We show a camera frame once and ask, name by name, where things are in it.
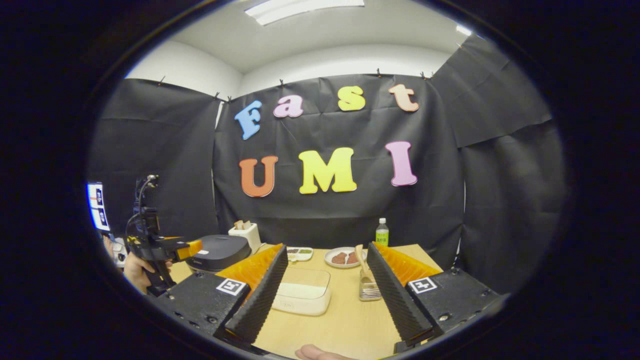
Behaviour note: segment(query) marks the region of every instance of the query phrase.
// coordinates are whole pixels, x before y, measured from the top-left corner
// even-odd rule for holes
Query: black lid
[[[219,271],[251,255],[246,238],[233,235],[208,235],[199,239],[202,250],[186,263],[199,270]]]

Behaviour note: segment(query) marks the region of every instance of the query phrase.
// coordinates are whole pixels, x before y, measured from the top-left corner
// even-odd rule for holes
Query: clear plastic box
[[[322,315],[329,306],[331,275],[322,270],[288,267],[271,307],[301,315]]]

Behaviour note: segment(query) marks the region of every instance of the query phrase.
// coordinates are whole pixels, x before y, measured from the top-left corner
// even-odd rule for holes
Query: black cloth
[[[123,80],[95,129],[87,180],[100,181],[111,230],[133,215],[136,178],[159,175],[145,204],[158,210],[160,234],[192,240],[217,234],[211,159],[220,102],[180,86]]]
[[[404,84],[420,108],[400,109],[389,88]],[[337,92],[359,86],[366,104],[342,111]],[[276,118],[277,101],[286,95],[303,98],[304,113]],[[247,140],[234,117],[254,100],[262,103],[260,130]],[[418,181],[393,186],[389,142],[406,141]],[[317,151],[327,163],[339,147],[354,150],[353,192],[301,194],[303,164],[298,155]],[[253,158],[255,184],[264,182],[260,160],[278,157],[275,186],[265,197],[249,197],[241,188],[238,163]],[[222,231],[239,219],[259,226],[268,243],[331,249],[367,243],[375,238],[378,219],[387,218],[389,244],[420,244],[441,266],[450,266],[460,237],[463,180],[460,155],[444,107],[435,89],[420,77],[348,75],[309,79],[254,92],[223,107],[216,128],[213,161],[216,208]]]
[[[542,260],[570,193],[556,123],[520,67],[477,36],[432,84],[462,159],[461,265],[499,293],[515,291]]]

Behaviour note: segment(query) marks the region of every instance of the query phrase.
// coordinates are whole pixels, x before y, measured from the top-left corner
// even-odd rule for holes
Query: ceiling light
[[[467,28],[465,28],[463,26],[460,26],[460,25],[456,26],[456,31],[459,32],[459,33],[463,33],[466,36],[470,36],[472,34],[471,30],[469,30],[469,29],[467,29]]]
[[[364,0],[269,0],[244,12],[266,25],[299,13],[344,6],[364,6]]]

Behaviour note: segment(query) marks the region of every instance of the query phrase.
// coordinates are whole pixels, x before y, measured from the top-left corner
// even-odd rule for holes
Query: white wall
[[[243,75],[204,51],[167,41],[144,57],[126,76],[183,86],[226,99],[235,97]]]
[[[237,96],[294,81],[346,74],[402,74],[427,77],[451,55],[420,47],[399,45],[351,45],[291,56],[244,75]]]

